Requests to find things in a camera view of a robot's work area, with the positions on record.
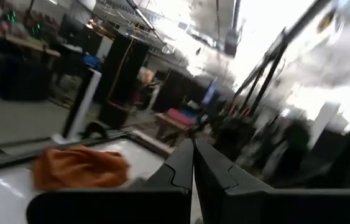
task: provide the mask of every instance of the white wall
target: white wall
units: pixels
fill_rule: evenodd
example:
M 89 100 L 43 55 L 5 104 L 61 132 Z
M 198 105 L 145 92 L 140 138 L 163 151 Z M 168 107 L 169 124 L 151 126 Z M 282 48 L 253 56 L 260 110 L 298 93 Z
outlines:
M 98 49 L 98 53 L 96 54 L 96 56 L 98 58 L 102 58 L 104 55 L 107 56 L 112 44 L 113 44 L 113 41 L 111 39 L 109 39 L 106 36 L 103 36 L 103 38 L 101 39 L 100 47 Z
M 91 17 L 91 12 L 78 2 L 71 5 L 69 14 L 82 24 L 87 24 Z
M 324 128 L 327 124 L 336 116 L 338 113 L 340 104 L 326 102 L 320 110 L 317 118 L 314 120 L 313 125 L 311 126 L 311 139 L 309 142 L 310 147 L 312 148 L 321 133 L 324 131 Z
M 80 0 L 80 2 L 91 11 L 93 11 L 94 6 L 96 5 L 96 0 Z

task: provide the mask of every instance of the concrete floor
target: concrete floor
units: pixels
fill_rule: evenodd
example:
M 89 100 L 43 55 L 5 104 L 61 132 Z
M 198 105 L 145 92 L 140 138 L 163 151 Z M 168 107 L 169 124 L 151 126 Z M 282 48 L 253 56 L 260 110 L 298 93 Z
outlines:
M 99 106 L 92 105 L 85 122 L 88 123 L 95 120 L 98 111 Z M 64 127 L 68 113 L 68 109 L 57 106 L 49 101 L 29 103 L 0 99 L 0 144 L 49 137 L 55 133 L 60 133 Z M 140 112 L 135 116 L 130 116 L 126 125 L 151 122 L 154 122 L 153 113 Z M 148 133 L 150 133 L 149 135 L 153 135 L 155 128 L 153 127 L 153 130 L 148 130 Z M 49 145 L 52 145 L 52 142 L 34 144 L 32 147 L 25 145 L 3 148 L 3 150 L 8 154 L 18 154 Z

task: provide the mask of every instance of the metal frame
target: metal frame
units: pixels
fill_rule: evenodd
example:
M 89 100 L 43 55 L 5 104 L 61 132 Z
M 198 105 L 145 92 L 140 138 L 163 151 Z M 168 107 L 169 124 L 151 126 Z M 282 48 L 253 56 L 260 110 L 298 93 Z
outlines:
M 248 102 L 249 102 L 249 99 L 251 98 L 251 96 L 252 96 L 252 94 L 253 94 L 253 92 L 254 92 L 254 90 L 255 90 L 255 87 L 256 87 L 256 85 L 257 85 L 257 82 L 259 81 L 259 79 L 260 79 L 261 76 L 263 75 L 263 72 L 264 72 L 264 70 L 261 69 L 261 70 L 259 71 L 258 75 L 256 76 L 255 81 L 253 82 L 253 84 L 252 84 L 252 86 L 251 86 L 251 89 L 249 90 L 249 93 L 248 93 L 247 97 L 245 98 L 244 103 L 242 104 L 242 107 L 241 107 L 240 111 L 244 111 L 244 109 L 247 107 Z
M 259 93 L 257 94 L 257 97 L 255 99 L 254 104 L 252 105 L 250 114 L 254 114 L 260 101 L 262 100 L 264 93 L 266 92 L 267 88 L 269 87 L 270 82 L 272 81 L 273 75 L 277 69 L 277 66 L 279 65 L 282 55 L 284 54 L 285 50 L 287 49 L 288 44 L 283 44 L 283 46 L 281 46 L 280 51 L 278 52 L 278 54 L 275 56 L 273 64 L 270 68 L 269 73 L 267 74 L 266 79 L 264 80 L 264 83 L 262 85 L 262 88 L 260 89 Z
M 157 154 L 158 156 L 164 159 L 168 158 L 170 155 L 167 151 L 161 149 L 155 144 L 152 144 L 151 142 L 148 142 L 147 140 L 135 134 L 129 134 L 129 133 L 121 133 L 115 136 L 108 137 L 107 139 L 89 139 L 89 140 L 84 140 L 79 142 L 72 142 L 68 144 L 54 144 L 51 147 L 55 149 L 61 149 L 61 150 L 66 150 L 70 146 L 77 146 L 80 144 L 87 147 L 93 147 L 99 144 L 106 144 L 108 142 L 119 140 L 119 139 L 127 139 L 130 141 L 133 141 L 136 144 L 141 145 L 142 147 L 148 149 L 149 151 L 153 152 L 154 154 Z M 41 153 L 43 153 L 44 150 L 45 148 L 39 149 L 33 152 L 25 152 L 25 153 L 13 155 L 13 156 L 0 157 L 0 169 L 32 161 L 38 158 L 41 155 Z

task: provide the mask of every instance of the computer monitor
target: computer monitor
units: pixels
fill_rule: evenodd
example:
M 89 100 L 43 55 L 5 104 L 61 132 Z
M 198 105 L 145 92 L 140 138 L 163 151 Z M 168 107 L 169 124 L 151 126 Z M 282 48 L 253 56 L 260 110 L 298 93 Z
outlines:
M 216 91 L 216 84 L 215 82 L 211 82 L 210 85 L 208 86 L 208 90 L 205 93 L 205 96 L 202 100 L 202 103 L 207 106 L 211 103 L 211 100 L 213 98 L 213 95 Z
M 77 37 L 85 28 L 85 25 L 69 14 L 65 14 L 60 24 L 58 34 L 67 40 L 69 44 L 76 45 Z

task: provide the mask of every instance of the wooden workbench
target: wooden workbench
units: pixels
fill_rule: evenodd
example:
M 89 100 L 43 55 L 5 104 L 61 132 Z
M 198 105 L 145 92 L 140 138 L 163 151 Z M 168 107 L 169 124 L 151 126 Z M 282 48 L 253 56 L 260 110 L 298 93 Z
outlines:
M 6 39 L 7 41 L 12 42 L 13 44 L 16 44 L 16 45 L 21 46 L 21 47 L 27 47 L 29 49 L 37 50 L 37 51 L 40 51 L 40 52 L 44 51 L 43 45 L 32 43 L 32 42 L 30 42 L 28 40 L 24 40 L 24 39 L 18 38 L 18 37 L 14 36 L 14 35 L 11 35 L 11 34 L 4 35 L 2 32 L 0 32 L 0 38 L 1 39 Z M 57 52 L 55 50 L 51 50 L 51 49 L 46 49 L 46 53 L 51 55 L 51 56 L 56 56 L 56 57 L 60 56 L 59 52 Z
M 156 139 L 162 140 L 164 134 L 168 131 L 168 129 L 174 129 L 175 131 L 187 131 L 187 129 L 190 126 L 187 126 L 185 124 L 182 124 L 178 121 L 175 121 L 174 119 L 167 116 L 165 113 L 159 113 L 155 115 L 155 120 L 159 124 L 159 129 L 157 131 L 157 135 L 155 136 Z M 179 134 L 178 138 L 185 137 L 183 134 Z M 208 144 L 214 144 L 215 140 L 209 135 L 205 134 L 203 131 L 196 133 L 197 139 L 202 139 L 206 141 Z M 174 147 L 176 140 L 173 140 L 170 143 L 170 147 Z

